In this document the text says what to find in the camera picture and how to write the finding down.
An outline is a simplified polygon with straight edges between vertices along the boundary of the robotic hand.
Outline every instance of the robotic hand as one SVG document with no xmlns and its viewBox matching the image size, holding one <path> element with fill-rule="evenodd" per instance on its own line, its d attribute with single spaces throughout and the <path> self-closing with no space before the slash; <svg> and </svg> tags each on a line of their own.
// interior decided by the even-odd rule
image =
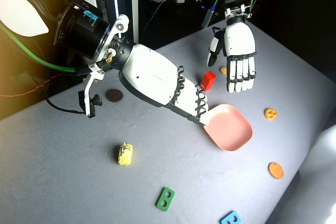
<svg viewBox="0 0 336 224">
<path fill-rule="evenodd" d="M 227 27 L 213 27 L 215 34 L 211 41 L 207 57 L 207 65 L 211 67 L 223 49 L 227 57 L 227 90 L 229 93 L 251 89 L 256 77 L 254 56 L 256 54 L 255 40 L 251 29 L 245 24 L 245 19 L 251 14 L 246 12 L 242 0 L 224 0 L 226 6 L 225 18 Z"/>
<path fill-rule="evenodd" d="M 0 0 L 0 6 L 4 7 L 0 12 L 0 21 L 7 29 L 21 35 L 20 38 L 33 40 L 48 36 L 47 41 L 53 41 L 54 45 L 62 43 L 93 61 L 87 66 L 75 68 L 75 74 L 87 74 L 83 90 L 78 92 L 79 104 L 86 116 L 94 117 L 95 105 L 102 105 L 97 94 L 90 98 L 89 91 L 94 81 L 103 80 L 103 68 L 109 66 L 119 70 L 121 83 L 143 101 L 157 107 L 164 106 L 195 123 L 209 123 L 207 96 L 182 75 L 182 66 L 176 67 L 158 52 L 117 36 L 128 29 L 126 15 L 119 15 L 110 25 L 102 19 L 98 9 L 84 0 L 67 0 L 65 3 L 62 3 L 65 0 L 58 0 L 60 8 L 54 15 L 44 9 L 54 4 L 49 0 L 40 1 Z M 26 20 L 33 20 L 34 25 Z"/>
</svg>

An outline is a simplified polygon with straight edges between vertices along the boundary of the green block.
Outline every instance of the green block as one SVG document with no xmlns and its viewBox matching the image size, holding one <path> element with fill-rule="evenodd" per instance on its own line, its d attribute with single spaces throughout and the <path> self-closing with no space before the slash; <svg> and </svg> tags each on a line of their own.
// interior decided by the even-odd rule
<svg viewBox="0 0 336 224">
<path fill-rule="evenodd" d="M 167 187 L 165 187 L 161 193 L 159 200 L 156 203 L 156 206 L 163 211 L 167 211 L 170 203 L 173 200 L 175 192 Z"/>
</svg>

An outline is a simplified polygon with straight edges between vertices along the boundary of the red block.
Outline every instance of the red block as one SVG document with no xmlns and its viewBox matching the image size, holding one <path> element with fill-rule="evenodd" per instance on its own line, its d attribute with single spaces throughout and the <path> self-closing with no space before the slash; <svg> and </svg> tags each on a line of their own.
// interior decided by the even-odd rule
<svg viewBox="0 0 336 224">
<path fill-rule="evenodd" d="M 214 84 L 216 80 L 216 76 L 214 73 L 209 71 L 203 76 L 203 79 L 201 81 L 201 87 L 204 91 L 208 91 L 211 89 L 212 85 Z"/>
</svg>

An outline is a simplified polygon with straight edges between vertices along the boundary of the gray table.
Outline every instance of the gray table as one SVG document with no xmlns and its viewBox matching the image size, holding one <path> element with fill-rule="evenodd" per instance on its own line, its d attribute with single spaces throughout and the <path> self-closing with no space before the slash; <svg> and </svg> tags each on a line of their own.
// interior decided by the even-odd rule
<svg viewBox="0 0 336 224">
<path fill-rule="evenodd" d="M 245 146 L 220 150 L 202 127 L 134 97 L 109 71 L 91 90 L 104 102 L 93 119 L 43 101 L 0 122 L 0 223 L 210 224 L 232 210 L 243 223 L 264 223 L 334 107 L 336 85 L 249 25 L 258 56 L 247 92 L 226 91 L 218 71 L 224 57 L 205 66 L 211 28 L 158 50 L 192 81 L 209 70 L 218 76 L 209 105 L 231 104 L 249 120 L 254 135 Z M 124 92 L 121 102 L 104 97 L 111 88 Z M 80 89 L 51 100 L 78 108 Z M 276 120 L 264 118 L 267 107 L 278 111 Z M 123 142 L 134 145 L 129 167 L 116 161 Z M 283 179 L 269 175 L 270 162 L 283 166 Z M 155 206 L 163 187 L 175 191 L 167 212 Z"/>
</svg>

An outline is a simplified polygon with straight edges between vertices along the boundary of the pink bowl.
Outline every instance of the pink bowl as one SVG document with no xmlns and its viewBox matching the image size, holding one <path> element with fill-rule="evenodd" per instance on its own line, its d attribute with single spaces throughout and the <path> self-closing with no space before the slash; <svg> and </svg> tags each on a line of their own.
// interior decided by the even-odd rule
<svg viewBox="0 0 336 224">
<path fill-rule="evenodd" d="M 252 127 L 235 107 L 221 104 L 208 113 L 210 123 L 204 129 L 219 148 L 235 151 L 251 139 Z"/>
</svg>

